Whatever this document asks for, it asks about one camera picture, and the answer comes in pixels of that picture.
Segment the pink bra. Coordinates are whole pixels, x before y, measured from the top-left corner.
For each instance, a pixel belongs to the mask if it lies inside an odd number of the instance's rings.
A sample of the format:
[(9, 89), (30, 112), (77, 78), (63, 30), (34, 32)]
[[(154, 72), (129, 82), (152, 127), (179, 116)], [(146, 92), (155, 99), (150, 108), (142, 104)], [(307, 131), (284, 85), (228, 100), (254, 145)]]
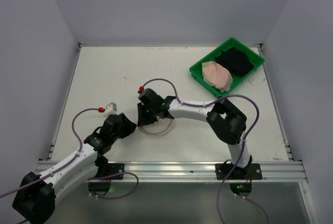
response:
[(202, 63), (202, 76), (206, 83), (221, 92), (229, 91), (233, 84), (231, 73), (214, 61)]

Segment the black bra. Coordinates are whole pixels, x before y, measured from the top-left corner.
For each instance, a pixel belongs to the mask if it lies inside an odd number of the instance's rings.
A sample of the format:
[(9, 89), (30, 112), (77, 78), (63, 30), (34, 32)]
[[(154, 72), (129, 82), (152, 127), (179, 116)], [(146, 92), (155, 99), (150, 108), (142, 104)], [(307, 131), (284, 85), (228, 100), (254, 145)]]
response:
[(254, 68), (245, 52), (239, 51), (235, 47), (221, 52), (214, 60), (237, 76), (245, 76)]

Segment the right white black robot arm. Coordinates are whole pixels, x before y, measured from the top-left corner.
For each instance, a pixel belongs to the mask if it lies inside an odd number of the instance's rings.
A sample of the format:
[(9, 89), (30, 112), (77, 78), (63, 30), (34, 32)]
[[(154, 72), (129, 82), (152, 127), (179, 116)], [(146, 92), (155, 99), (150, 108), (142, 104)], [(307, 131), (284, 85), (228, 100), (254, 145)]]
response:
[(175, 96), (162, 98), (152, 89), (141, 87), (138, 91), (138, 126), (154, 124), (158, 119), (191, 119), (209, 124), (219, 140), (228, 145), (231, 162), (239, 173), (249, 173), (252, 156), (245, 141), (247, 117), (228, 99), (210, 106), (196, 107), (189, 102), (180, 103)]

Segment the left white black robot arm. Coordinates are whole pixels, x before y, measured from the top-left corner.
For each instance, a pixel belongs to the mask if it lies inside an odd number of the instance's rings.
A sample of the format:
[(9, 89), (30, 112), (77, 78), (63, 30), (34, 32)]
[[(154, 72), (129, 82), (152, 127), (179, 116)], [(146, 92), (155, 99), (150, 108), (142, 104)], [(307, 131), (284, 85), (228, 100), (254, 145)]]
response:
[(105, 153), (118, 139), (132, 134), (136, 124), (125, 114), (111, 114), (71, 155), (21, 181), (12, 207), (29, 223), (45, 223), (56, 204), (85, 181), (121, 180), (127, 173), (124, 164), (109, 164)]

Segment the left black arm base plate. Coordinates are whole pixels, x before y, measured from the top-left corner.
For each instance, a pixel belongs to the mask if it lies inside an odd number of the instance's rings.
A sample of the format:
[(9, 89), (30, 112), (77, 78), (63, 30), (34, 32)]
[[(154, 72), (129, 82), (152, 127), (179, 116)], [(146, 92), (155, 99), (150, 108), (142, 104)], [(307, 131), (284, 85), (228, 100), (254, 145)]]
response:
[(96, 178), (115, 175), (124, 172), (125, 164), (123, 163), (107, 163), (98, 167)]

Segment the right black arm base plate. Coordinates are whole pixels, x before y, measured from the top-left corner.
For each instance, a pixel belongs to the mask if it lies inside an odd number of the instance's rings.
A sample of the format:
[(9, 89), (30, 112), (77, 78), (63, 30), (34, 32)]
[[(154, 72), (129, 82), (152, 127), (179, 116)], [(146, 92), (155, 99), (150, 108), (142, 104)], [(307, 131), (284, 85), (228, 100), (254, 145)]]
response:
[[(233, 168), (233, 164), (225, 161), (215, 164), (215, 174), (218, 180), (223, 180)], [(262, 180), (262, 171), (260, 164), (250, 163), (245, 168), (236, 167), (227, 177), (227, 180)]]

